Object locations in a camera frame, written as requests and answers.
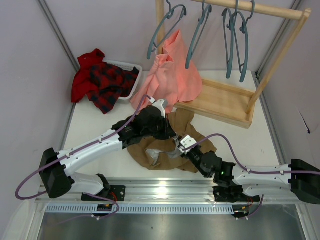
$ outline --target gray wall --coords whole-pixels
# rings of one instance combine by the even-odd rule
[[[19,183],[58,150],[74,70],[35,0],[0,1],[0,237],[21,201]],[[34,177],[21,194],[35,194]]]
[[[109,60],[117,60],[141,65],[149,70],[154,63],[147,60],[148,46],[157,28],[156,0],[47,0],[48,5],[60,26],[73,54],[78,57],[100,48]],[[168,7],[165,2],[165,13]],[[202,14],[199,2],[170,0],[172,6],[184,4],[187,16],[178,24],[183,39],[189,47],[198,18]],[[255,0],[256,3],[290,8],[294,0]],[[199,46],[193,56],[199,70],[225,70],[226,50],[221,13],[224,8],[212,6],[207,25]],[[178,9],[174,17],[165,22],[168,31],[180,15]],[[249,63],[248,70],[259,67],[268,47],[275,37],[282,19],[255,14],[248,23]],[[237,21],[237,30],[241,21]],[[241,56],[244,55],[245,38],[238,34]],[[234,69],[238,69],[235,60]]]
[[[264,94],[286,160],[320,168],[320,1],[305,0],[304,7],[312,8],[311,16]],[[320,206],[310,205],[309,211],[320,238]]]

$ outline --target red wire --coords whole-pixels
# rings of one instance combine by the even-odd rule
[[[111,192],[111,195],[114,197],[114,200],[115,200],[116,202],[118,202],[117,196],[115,195],[115,193],[114,193],[113,191]]]
[[[254,200],[252,199],[252,197],[248,198],[248,207],[250,208],[253,204],[254,204]]]

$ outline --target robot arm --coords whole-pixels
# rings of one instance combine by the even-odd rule
[[[158,100],[143,109],[122,130],[120,130],[121,127],[128,119],[118,122],[104,134],[80,146],[58,153],[53,148],[46,150],[39,168],[64,157],[60,162],[39,173],[49,197],[58,198],[68,192],[106,197],[111,187],[102,174],[91,176],[77,173],[77,170],[103,155],[137,144],[142,138],[154,137],[158,140],[166,140],[175,137],[176,133],[166,118],[166,105],[166,100]]]
[[[128,119],[120,121],[104,134],[78,147],[58,153],[52,148],[46,150],[39,168],[61,159],[39,172],[49,197],[53,199],[68,192],[77,192],[106,198],[111,186],[102,174],[90,176],[77,173],[77,170],[102,155],[138,144],[142,138],[167,140],[176,137],[166,118],[166,103],[166,100],[158,100],[143,109],[128,125]],[[260,195],[268,194],[282,197],[296,195],[303,202],[320,204],[319,175],[288,174],[291,171],[320,172],[302,160],[293,159],[291,164],[274,167],[244,168],[239,162],[223,161],[213,151],[202,153],[197,142],[188,135],[179,140],[178,149],[182,157],[189,159],[205,178],[213,178],[217,184],[213,188],[217,202],[246,202],[248,198],[258,202]],[[93,200],[85,195],[81,199]]]
[[[295,195],[302,202],[320,204],[320,175],[297,174],[320,170],[300,159],[280,166],[243,168],[240,163],[223,161],[213,151],[202,153],[199,145],[192,148],[196,143],[187,135],[180,140],[178,148],[182,156],[189,159],[205,178],[213,178],[217,184],[213,187],[216,202],[246,202],[248,198],[259,202],[260,195]]]

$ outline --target brown cloth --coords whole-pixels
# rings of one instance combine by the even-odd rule
[[[172,129],[181,137],[189,135],[197,142],[205,137],[198,133],[194,126],[191,125],[191,121],[194,119],[195,113],[178,108],[176,112],[172,112],[168,115],[170,125]],[[149,170],[171,170],[180,169],[182,171],[188,171],[197,173],[198,170],[191,163],[190,160],[182,157],[170,158],[165,152],[172,152],[176,149],[174,140],[156,140],[153,137],[143,138],[139,144],[131,145],[128,148],[128,152],[142,167]],[[161,150],[159,157],[154,164],[155,160],[146,152],[147,149]],[[209,151],[216,152],[215,146],[211,141],[206,140],[201,143],[201,152],[207,153]]]

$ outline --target metal frame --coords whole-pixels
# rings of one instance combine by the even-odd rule
[[[234,214],[233,207],[229,204],[135,204],[118,203],[119,210],[117,214]],[[101,214],[98,210],[98,203],[80,203],[77,207],[72,203],[50,203],[46,208],[46,213],[62,214]],[[113,205],[112,210],[116,211],[117,206]]]
[[[65,40],[54,16],[52,15],[46,0],[36,0],[47,19],[50,27],[52,28],[54,34],[56,35],[57,39],[59,40],[61,47],[67,54],[73,68],[77,71],[79,70],[79,65],[76,58],[73,56],[71,49],[67,41]],[[298,8],[300,3],[304,0],[296,0],[292,6],[292,9]],[[267,66],[268,62],[272,58],[273,54],[275,53],[275,49],[278,47],[279,42],[283,38],[285,34],[285,30],[287,30],[289,26],[289,21],[285,20],[282,24],[281,28],[279,29],[278,34],[276,35],[270,50],[267,51],[267,55],[265,57],[265,61],[262,62],[257,75],[260,76],[264,68]],[[259,78],[256,79],[256,84],[259,84]],[[281,148],[281,144],[279,138],[277,136],[275,126],[273,124],[270,111],[268,109],[268,105],[265,99],[264,94],[261,95],[261,104],[262,108],[267,120],[267,124],[270,130],[270,134],[272,137],[273,144],[275,146],[275,151],[278,156],[279,162],[284,164],[285,161],[285,153]],[[66,126],[65,134],[61,141],[61,148],[64,148],[65,141],[67,138],[67,134],[69,131],[70,123],[72,120],[73,112],[75,109],[75,104],[72,107],[69,120]],[[159,178],[159,179],[110,179],[111,185],[126,185],[126,203],[132,204],[140,203],[140,204],[199,204],[199,205],[207,205],[214,204],[214,196],[212,195],[212,188],[215,186],[212,180],[204,179],[204,180],[180,180],[180,179],[166,179],[166,178]],[[30,227],[28,240],[29,239],[37,239],[41,222],[43,220],[45,211],[44,209],[46,206],[52,202],[54,203],[70,203],[74,204],[75,206],[79,204],[81,201],[81,195],[76,193],[66,194],[64,198],[59,199],[49,199],[46,196],[41,196],[36,199],[36,211],[32,219],[32,224]],[[316,232],[311,223],[311,218],[309,216],[308,209],[305,204],[301,204],[296,199],[277,199],[275,200],[272,197],[266,196],[264,204],[300,204],[296,205],[297,210],[299,212],[300,221],[303,226],[303,230],[307,239],[315,239]]]

